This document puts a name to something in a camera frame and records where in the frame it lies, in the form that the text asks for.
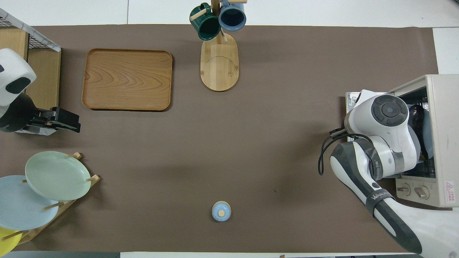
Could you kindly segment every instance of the small blue round object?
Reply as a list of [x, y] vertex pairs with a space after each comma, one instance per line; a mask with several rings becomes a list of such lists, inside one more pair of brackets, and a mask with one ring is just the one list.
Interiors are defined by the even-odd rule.
[[216, 221], [226, 221], [231, 216], [231, 207], [225, 201], [216, 202], [212, 207], [212, 216]]

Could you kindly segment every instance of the warning label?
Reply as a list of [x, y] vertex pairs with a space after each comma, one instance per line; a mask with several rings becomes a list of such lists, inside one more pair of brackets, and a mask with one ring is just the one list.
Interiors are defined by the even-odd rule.
[[456, 202], [454, 182], [445, 182], [447, 202]]

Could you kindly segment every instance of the warning triangle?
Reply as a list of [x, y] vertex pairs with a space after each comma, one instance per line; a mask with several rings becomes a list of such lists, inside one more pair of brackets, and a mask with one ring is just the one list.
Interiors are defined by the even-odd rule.
[[451, 188], [453, 188], [453, 185], [447, 182], [446, 183], [446, 190], [449, 191], [449, 190], [451, 190]]

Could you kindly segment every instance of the brown table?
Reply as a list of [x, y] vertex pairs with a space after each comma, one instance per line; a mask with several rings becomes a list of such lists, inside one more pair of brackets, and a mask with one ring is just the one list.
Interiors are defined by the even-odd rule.
[[[231, 33], [239, 81], [220, 93], [201, 81], [202, 42], [190, 25], [37, 29], [63, 48], [60, 103], [80, 115], [81, 133], [2, 133], [0, 175], [24, 174], [40, 151], [79, 151], [102, 180], [15, 250], [403, 252], [327, 159], [318, 175], [317, 159], [342, 122], [346, 91], [437, 73], [431, 29], [246, 26]], [[171, 52], [170, 108], [85, 108], [93, 48]], [[224, 223], [210, 214], [219, 200], [233, 210]]]

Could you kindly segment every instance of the green mug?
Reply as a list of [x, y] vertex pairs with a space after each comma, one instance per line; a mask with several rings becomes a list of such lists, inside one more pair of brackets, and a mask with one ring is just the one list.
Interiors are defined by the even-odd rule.
[[208, 3], [202, 3], [200, 6], [195, 7], [191, 11], [190, 17], [204, 9], [206, 12], [194, 20], [190, 19], [190, 23], [198, 32], [200, 39], [211, 40], [220, 33], [221, 27], [220, 23], [218, 22], [218, 17], [212, 13], [210, 5]]

